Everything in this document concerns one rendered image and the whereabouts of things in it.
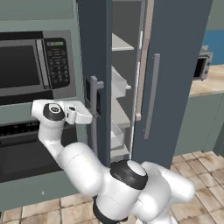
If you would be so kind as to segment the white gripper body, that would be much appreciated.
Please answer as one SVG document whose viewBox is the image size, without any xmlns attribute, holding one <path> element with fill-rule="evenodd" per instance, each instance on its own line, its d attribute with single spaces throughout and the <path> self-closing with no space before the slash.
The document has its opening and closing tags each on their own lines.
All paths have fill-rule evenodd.
<svg viewBox="0 0 224 224">
<path fill-rule="evenodd" d="M 74 103 L 76 109 L 76 124 L 90 124 L 93 120 L 92 114 L 88 111 L 88 109 L 83 105 L 82 102 L 76 101 Z"/>
</svg>

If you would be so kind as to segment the white freezer shelf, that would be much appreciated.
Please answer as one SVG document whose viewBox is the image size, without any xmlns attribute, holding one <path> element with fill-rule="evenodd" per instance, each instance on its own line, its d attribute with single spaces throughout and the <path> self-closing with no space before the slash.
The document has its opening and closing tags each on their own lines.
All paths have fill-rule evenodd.
<svg viewBox="0 0 224 224">
<path fill-rule="evenodd" d="M 111 119 L 120 129 L 130 127 L 130 119 L 116 98 L 111 99 Z"/>
<path fill-rule="evenodd" d="M 129 45 L 127 42 L 116 36 L 115 34 L 112 34 L 112 51 L 129 51 L 133 50 L 134 47 Z"/>
<path fill-rule="evenodd" d="M 112 150 L 110 152 L 110 158 L 123 158 L 124 156 L 128 156 L 130 154 L 129 150 L 127 149 L 126 145 L 124 145 L 121 149 Z"/>
</svg>

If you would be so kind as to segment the clear white freezer bin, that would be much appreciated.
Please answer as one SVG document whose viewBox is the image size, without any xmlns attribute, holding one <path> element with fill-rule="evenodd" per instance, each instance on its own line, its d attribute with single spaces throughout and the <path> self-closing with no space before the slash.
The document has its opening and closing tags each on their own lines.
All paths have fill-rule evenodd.
<svg viewBox="0 0 224 224">
<path fill-rule="evenodd" d="M 110 149 L 121 147 L 123 145 L 123 138 L 124 133 L 114 122 L 111 122 Z"/>
<path fill-rule="evenodd" d="M 126 91 L 130 90 L 131 86 L 128 82 L 116 71 L 114 67 L 111 68 L 111 92 L 115 98 L 126 96 Z"/>
</svg>

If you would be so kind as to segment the dark blue-grey freezer door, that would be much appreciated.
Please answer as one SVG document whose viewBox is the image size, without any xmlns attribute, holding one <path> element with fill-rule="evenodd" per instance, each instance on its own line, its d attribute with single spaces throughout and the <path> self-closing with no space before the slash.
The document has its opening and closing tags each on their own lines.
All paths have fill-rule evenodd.
<svg viewBox="0 0 224 224">
<path fill-rule="evenodd" d="M 90 77 L 104 82 L 97 91 L 97 152 L 110 165 L 112 0 L 77 0 L 85 106 L 90 110 Z M 87 144 L 92 148 L 91 124 Z"/>
</svg>

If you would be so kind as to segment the dark blue-grey fridge door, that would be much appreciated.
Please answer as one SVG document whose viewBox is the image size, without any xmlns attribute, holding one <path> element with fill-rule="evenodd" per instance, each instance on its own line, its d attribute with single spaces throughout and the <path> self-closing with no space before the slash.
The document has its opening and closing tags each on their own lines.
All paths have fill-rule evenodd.
<svg viewBox="0 0 224 224">
<path fill-rule="evenodd" d="M 141 119 L 131 158 L 170 167 L 200 55 L 213 0 L 154 0 L 144 72 Z M 153 56 L 160 53 L 157 91 L 148 139 L 144 140 Z"/>
</svg>

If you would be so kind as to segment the silver black microwave oven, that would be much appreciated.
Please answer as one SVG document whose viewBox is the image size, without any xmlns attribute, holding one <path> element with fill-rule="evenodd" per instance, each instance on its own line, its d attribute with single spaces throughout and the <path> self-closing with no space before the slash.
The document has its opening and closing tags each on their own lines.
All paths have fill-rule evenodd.
<svg viewBox="0 0 224 224">
<path fill-rule="evenodd" d="M 75 96 L 69 31 L 0 32 L 0 97 L 14 95 Z"/>
</svg>

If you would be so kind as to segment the black built-in oven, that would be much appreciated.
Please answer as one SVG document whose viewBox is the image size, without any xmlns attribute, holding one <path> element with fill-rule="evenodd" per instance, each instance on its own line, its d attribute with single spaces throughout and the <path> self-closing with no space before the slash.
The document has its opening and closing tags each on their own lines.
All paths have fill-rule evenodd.
<svg viewBox="0 0 224 224">
<path fill-rule="evenodd" d="M 38 133 L 38 121 L 0 125 L 0 183 L 60 171 Z"/>
</svg>

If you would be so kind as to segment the dark blue-grey fridge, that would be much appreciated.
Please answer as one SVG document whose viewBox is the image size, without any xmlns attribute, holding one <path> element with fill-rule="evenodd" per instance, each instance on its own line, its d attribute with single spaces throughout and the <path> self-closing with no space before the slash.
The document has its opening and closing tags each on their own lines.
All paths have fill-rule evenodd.
<svg viewBox="0 0 224 224">
<path fill-rule="evenodd" d="M 125 97 L 116 98 L 130 120 L 130 127 L 121 129 L 124 133 L 123 145 L 110 149 L 110 151 L 121 149 L 126 145 L 129 155 L 111 159 L 113 162 L 129 158 L 132 151 L 147 7 L 147 0 L 113 0 L 112 2 L 112 34 L 134 47 L 129 51 L 112 51 L 111 68 L 114 67 L 131 86 L 131 89 L 126 91 Z"/>
</svg>

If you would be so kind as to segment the grey-green tall cupboard unit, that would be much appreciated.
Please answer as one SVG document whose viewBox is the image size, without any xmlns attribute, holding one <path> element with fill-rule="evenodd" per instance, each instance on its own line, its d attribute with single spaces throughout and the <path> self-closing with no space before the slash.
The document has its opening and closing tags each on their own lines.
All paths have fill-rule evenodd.
<svg viewBox="0 0 224 224">
<path fill-rule="evenodd" d="M 69 31 L 73 51 L 75 96 L 81 100 L 83 78 L 78 11 L 75 0 L 0 0 L 0 32 Z M 37 121 L 31 116 L 33 94 L 0 97 L 0 125 Z M 74 193 L 60 171 L 0 183 L 0 211 L 53 200 Z"/>
</svg>

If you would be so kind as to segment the grey-green counter cupboards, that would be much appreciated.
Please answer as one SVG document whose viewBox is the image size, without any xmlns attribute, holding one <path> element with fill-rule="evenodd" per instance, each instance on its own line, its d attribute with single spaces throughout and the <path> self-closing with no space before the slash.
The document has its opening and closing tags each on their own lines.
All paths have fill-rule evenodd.
<svg viewBox="0 0 224 224">
<path fill-rule="evenodd" d="M 224 123 L 224 93 L 190 97 L 174 155 L 214 149 Z"/>
</svg>

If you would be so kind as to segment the silver toaster oven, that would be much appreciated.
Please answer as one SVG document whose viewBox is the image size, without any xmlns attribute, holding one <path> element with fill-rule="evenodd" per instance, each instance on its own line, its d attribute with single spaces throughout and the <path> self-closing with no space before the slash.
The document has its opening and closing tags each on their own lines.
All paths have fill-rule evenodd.
<svg viewBox="0 0 224 224">
<path fill-rule="evenodd" d="M 204 46 L 201 48 L 193 76 L 193 79 L 195 81 L 203 81 L 207 78 L 209 68 L 212 64 L 213 56 L 214 54 L 212 52 L 209 52 L 207 47 Z"/>
</svg>

